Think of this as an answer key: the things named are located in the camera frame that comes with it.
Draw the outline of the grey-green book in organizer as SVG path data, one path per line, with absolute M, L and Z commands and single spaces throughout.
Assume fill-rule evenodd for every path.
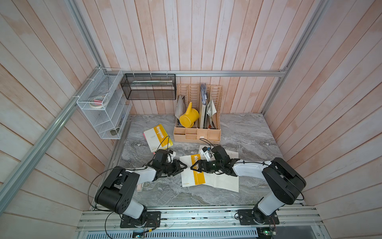
M 205 83 L 202 83 L 200 86 L 200 124 L 199 128 L 204 128 L 205 117 L 206 117 L 206 107 L 207 107 L 207 86 Z

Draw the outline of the peach plastic desk organizer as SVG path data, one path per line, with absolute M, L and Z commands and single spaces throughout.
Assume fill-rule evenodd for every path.
M 193 103 L 193 108 L 200 114 L 200 85 L 198 84 L 178 84 L 177 96 L 185 96 L 186 106 L 190 102 Z M 176 142 L 188 142 L 188 143 L 202 143 L 202 139 L 209 140 L 213 144 L 220 143 L 221 140 L 221 127 L 220 127 L 220 112 L 222 108 L 223 88 L 219 85 L 207 85 L 207 106 L 210 98 L 213 99 L 217 113 L 213 117 L 213 121 L 216 125 L 216 129 L 211 129 L 209 124 L 209 117 L 206 117 L 204 128 L 199 128 L 200 118 L 195 122 L 191 128 L 183 127 L 179 121 L 176 121 L 174 127 L 174 139 Z

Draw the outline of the aluminium frame rail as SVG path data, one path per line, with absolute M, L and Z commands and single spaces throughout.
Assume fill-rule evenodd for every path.
M 117 68 L 106 68 L 106 73 L 138 75 L 176 75 L 177 77 L 282 77 L 286 71 L 281 70 L 164 70 L 164 71 L 123 71 Z

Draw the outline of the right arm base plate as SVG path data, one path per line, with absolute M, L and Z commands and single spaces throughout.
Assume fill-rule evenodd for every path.
M 258 209 L 244 209 L 237 211 L 237 218 L 240 225 L 278 225 L 279 217 L 274 211 L 271 215 L 265 215 Z

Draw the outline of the cream lined notebook with holes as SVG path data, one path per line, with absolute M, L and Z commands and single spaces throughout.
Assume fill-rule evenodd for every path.
M 204 173 L 205 185 L 214 188 L 239 192 L 239 178 L 226 174 L 217 175 L 214 173 Z

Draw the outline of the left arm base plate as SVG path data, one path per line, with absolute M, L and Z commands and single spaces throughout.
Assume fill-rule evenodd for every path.
M 142 215 L 138 219 L 134 219 L 130 216 L 123 215 L 120 223 L 121 228 L 158 228 L 160 227 L 161 212 L 143 211 Z

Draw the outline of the cream notebook orange cover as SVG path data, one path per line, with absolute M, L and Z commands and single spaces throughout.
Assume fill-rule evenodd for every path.
M 202 159 L 200 154 L 180 157 L 180 161 L 188 167 L 181 173 L 182 187 L 191 187 L 206 183 L 205 175 L 202 172 L 191 170 L 191 166 L 200 159 Z
M 148 143 L 150 151 L 153 153 L 158 149 L 168 149 L 173 146 L 173 142 L 162 124 L 144 131 L 143 135 Z

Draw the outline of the tape roll on shelf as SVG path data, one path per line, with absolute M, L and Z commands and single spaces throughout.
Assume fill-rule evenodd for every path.
M 106 107 L 108 99 L 106 95 L 95 96 L 89 100 L 89 106 L 92 109 L 101 109 Z

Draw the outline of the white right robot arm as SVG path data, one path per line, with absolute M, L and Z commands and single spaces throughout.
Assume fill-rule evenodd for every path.
M 271 192 L 263 197 L 253 208 L 257 223 L 271 216 L 284 205 L 292 205 L 302 195 L 306 186 L 304 178 L 286 161 L 276 157 L 271 161 L 245 161 L 231 158 L 221 146 L 211 149 L 213 160 L 198 160 L 191 170 L 204 173 L 222 173 L 234 177 L 253 177 L 265 180 Z

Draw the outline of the yellow plastic watering can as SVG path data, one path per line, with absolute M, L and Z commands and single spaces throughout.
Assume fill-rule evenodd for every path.
M 186 112 L 180 116 L 180 124 L 185 128 L 191 128 L 195 122 L 199 119 L 200 115 L 196 109 L 193 108 L 193 103 L 190 102 Z

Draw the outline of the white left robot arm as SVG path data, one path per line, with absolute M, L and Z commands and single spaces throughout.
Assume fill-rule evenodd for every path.
M 174 159 L 173 154 L 171 150 L 159 149 L 141 168 L 127 169 L 116 166 L 97 191 L 95 202 L 117 214 L 133 219 L 141 218 L 145 206 L 133 200 L 137 185 L 175 176 L 188 167 Z

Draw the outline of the grey folder in organizer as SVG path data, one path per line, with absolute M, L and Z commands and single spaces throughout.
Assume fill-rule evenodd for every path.
M 185 103 L 185 96 L 179 95 L 177 99 L 177 105 L 175 110 L 175 116 L 178 120 L 186 112 L 187 107 Z

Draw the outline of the illustrated book in organizer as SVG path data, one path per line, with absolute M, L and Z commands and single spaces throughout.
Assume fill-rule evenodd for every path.
M 209 117 L 209 124 L 210 124 L 210 128 L 211 129 L 216 129 L 216 125 L 213 121 L 213 117 L 214 115 L 217 113 L 217 110 L 215 108 L 215 105 L 214 105 L 214 102 L 213 102 L 213 99 L 210 98 L 210 101 L 209 101 L 209 104 L 207 106 L 207 115 Z

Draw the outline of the black mesh wall basket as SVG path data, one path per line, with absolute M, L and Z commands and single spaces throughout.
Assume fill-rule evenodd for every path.
M 121 88 L 128 100 L 175 100 L 175 74 L 126 73 Z

